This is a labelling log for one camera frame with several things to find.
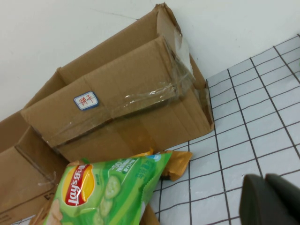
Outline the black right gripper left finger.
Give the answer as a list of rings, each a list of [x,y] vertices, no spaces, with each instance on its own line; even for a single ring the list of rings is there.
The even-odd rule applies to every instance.
[[[240,220],[243,225],[267,225],[265,207],[270,189],[265,180],[257,175],[245,176],[240,199]]]

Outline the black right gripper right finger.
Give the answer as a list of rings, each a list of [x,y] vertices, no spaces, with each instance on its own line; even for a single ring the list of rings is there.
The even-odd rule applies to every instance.
[[[274,173],[267,174],[265,180],[286,207],[289,215],[300,224],[300,188]]]

